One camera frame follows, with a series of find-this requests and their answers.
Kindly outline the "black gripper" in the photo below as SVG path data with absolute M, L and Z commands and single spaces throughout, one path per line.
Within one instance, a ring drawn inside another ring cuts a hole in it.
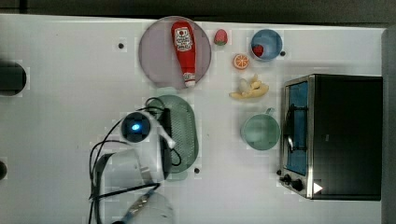
M 162 125 L 164 131 L 171 136 L 172 127 L 170 110 L 168 108 L 165 108 L 159 116 L 158 121 Z M 160 150 L 162 154 L 163 176 L 168 177 L 172 168 L 171 148 L 168 146 L 167 140 L 162 136 L 160 136 Z

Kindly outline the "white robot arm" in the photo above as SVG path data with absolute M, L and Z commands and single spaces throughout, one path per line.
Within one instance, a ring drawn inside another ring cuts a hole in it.
M 169 176 L 171 150 L 170 110 L 148 106 L 136 110 L 118 124 L 125 145 L 104 154 L 92 172 L 92 212 L 95 224 L 137 224 L 156 189 Z

